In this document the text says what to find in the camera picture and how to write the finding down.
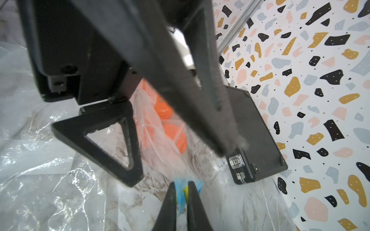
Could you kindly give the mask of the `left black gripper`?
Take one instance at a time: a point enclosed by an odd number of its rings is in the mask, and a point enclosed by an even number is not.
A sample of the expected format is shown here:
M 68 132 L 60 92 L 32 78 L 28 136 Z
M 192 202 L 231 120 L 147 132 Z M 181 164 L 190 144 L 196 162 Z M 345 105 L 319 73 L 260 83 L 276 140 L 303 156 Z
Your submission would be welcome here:
M 45 102 L 130 101 L 143 78 L 71 1 L 18 1 L 36 86 Z

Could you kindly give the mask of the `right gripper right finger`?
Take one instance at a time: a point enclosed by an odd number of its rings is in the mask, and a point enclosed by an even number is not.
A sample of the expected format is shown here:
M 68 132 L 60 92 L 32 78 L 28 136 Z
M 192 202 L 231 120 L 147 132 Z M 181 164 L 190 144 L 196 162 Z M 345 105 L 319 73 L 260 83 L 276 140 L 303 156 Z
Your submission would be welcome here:
M 213 231 L 194 182 L 188 182 L 188 231 Z

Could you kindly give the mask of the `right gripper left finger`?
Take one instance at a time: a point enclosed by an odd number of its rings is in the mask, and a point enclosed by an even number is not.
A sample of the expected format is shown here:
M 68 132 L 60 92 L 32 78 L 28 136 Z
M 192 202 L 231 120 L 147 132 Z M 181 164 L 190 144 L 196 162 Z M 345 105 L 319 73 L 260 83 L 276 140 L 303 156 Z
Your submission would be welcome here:
M 177 217 L 176 188 L 170 183 L 152 231 L 175 231 Z

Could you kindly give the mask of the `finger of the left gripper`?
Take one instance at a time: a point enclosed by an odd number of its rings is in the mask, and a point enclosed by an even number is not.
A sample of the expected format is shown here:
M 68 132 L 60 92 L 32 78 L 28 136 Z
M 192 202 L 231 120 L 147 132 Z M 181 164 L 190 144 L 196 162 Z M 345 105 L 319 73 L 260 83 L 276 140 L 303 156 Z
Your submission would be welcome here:
M 126 186 L 134 187 L 143 179 L 140 145 L 129 101 L 82 107 L 78 116 L 53 123 L 52 132 Z
M 244 148 L 220 73 L 211 1 L 74 1 L 220 156 Z

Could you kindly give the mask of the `clear zip-top bag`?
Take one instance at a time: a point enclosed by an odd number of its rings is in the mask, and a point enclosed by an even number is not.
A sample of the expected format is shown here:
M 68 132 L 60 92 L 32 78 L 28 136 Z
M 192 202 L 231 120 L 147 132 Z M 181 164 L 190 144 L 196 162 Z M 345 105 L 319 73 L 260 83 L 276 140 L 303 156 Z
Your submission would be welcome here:
M 149 231 L 169 181 L 149 167 L 130 188 L 52 133 L 74 100 L 45 103 L 27 50 L 1 43 L 1 230 Z
M 142 81 L 136 88 L 131 103 L 134 107 L 134 120 L 143 125 L 144 118 L 159 115 L 151 105 L 149 96 L 142 89 Z M 150 144 L 140 149 L 144 162 L 144 178 L 133 189 L 122 190 L 118 200 L 118 218 L 120 222 L 132 222 L 136 226 L 154 222 L 165 192 L 170 182 L 180 186 L 180 196 L 184 197 L 185 185 L 194 181 L 201 185 L 200 197 L 211 220 L 220 222 L 231 218 L 232 199 L 231 176 L 227 161 L 219 157 L 186 125 L 187 150 L 182 155 L 174 143 L 164 141 L 161 136 L 159 144 Z

